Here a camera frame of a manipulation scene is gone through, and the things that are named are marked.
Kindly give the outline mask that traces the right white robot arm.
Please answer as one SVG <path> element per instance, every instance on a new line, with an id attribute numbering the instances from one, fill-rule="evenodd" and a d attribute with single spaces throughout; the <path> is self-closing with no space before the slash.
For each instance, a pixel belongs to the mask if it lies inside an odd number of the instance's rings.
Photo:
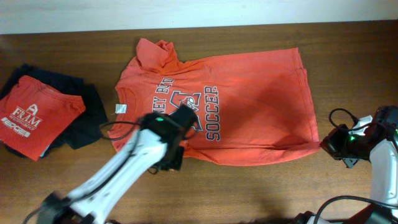
<path id="1" fill-rule="evenodd" d="M 292 224 L 314 224 L 329 221 L 321 218 L 326 207 L 339 200 L 356 200 L 368 205 L 344 220 L 352 224 L 397 223 L 397 130 L 389 133 L 388 138 L 379 142 L 370 152 L 372 165 L 371 196 L 369 198 L 342 195 L 327 200 L 317 213 L 298 214 Z"/>

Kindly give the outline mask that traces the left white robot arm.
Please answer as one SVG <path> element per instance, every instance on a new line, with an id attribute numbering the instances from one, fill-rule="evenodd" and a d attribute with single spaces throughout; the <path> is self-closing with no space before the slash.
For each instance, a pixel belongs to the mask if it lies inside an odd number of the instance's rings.
<path id="1" fill-rule="evenodd" d="M 151 113 L 133 123 L 132 136 L 94 176 L 66 197 L 50 194 L 25 217 L 28 223 L 106 223 L 114 206 L 149 169 L 179 170 L 186 134 L 196 121 L 190 115 Z"/>

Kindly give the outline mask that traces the orange McKinney Boyd soccer t-shirt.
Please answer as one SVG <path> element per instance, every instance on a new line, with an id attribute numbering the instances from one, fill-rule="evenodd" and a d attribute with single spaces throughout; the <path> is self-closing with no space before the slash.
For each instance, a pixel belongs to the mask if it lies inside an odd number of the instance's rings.
<path id="1" fill-rule="evenodd" d="M 141 39 L 116 84 L 123 111 L 109 130 L 115 150 L 131 123 L 182 104 L 198 118 L 185 157 L 225 166 L 263 166 L 318 152 L 312 95 L 296 48 L 181 62 L 173 43 Z"/>

